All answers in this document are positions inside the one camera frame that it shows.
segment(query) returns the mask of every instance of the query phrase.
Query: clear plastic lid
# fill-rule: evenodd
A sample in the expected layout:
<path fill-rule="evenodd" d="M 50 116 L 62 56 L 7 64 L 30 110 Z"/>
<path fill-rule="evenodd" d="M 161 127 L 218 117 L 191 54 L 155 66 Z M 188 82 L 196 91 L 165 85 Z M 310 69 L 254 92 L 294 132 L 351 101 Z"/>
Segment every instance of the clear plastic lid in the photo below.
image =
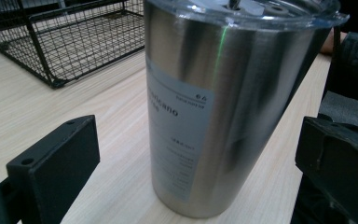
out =
<path fill-rule="evenodd" d="M 147 0 L 180 18 L 246 29 L 319 29 L 340 25 L 338 0 Z"/>

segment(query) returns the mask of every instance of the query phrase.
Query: light wood grain surface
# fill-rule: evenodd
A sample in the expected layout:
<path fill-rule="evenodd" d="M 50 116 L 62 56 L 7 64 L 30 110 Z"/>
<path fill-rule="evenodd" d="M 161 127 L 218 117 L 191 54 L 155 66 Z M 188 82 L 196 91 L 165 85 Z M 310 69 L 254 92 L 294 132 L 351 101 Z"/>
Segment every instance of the light wood grain surface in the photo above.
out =
<path fill-rule="evenodd" d="M 165 207 L 152 188 L 143 52 L 55 91 L 0 55 L 0 181 L 23 150 L 68 119 L 94 114 L 101 162 L 62 223 L 289 223 L 301 121 L 317 114 L 328 66 L 319 55 L 228 210 L 193 219 Z"/>

